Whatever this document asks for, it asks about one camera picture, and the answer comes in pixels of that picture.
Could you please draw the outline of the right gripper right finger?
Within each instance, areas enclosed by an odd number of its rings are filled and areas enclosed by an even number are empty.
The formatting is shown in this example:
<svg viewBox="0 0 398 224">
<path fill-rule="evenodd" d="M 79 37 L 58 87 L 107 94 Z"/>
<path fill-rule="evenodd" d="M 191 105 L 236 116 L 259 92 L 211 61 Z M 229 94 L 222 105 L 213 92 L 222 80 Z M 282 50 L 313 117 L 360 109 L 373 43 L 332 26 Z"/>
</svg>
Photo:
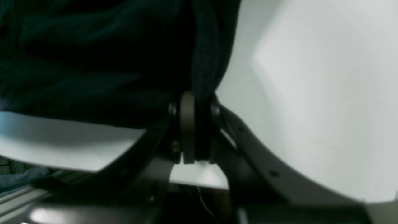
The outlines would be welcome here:
<svg viewBox="0 0 398 224">
<path fill-rule="evenodd" d="M 397 201 L 365 203 L 287 165 L 216 95 L 209 103 L 211 162 L 227 177 L 235 224 L 396 224 Z"/>
</svg>

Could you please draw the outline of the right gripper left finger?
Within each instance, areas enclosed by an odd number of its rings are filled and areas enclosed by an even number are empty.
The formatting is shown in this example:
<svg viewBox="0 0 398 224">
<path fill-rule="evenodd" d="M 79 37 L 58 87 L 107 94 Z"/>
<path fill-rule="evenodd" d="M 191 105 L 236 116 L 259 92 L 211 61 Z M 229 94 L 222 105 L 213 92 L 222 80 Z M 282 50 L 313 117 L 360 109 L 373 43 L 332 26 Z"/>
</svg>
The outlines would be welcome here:
<svg viewBox="0 0 398 224">
<path fill-rule="evenodd" d="M 33 224 L 157 224 L 183 150 L 194 160 L 195 97 L 185 92 L 165 118 L 121 157 L 31 208 Z"/>
</svg>

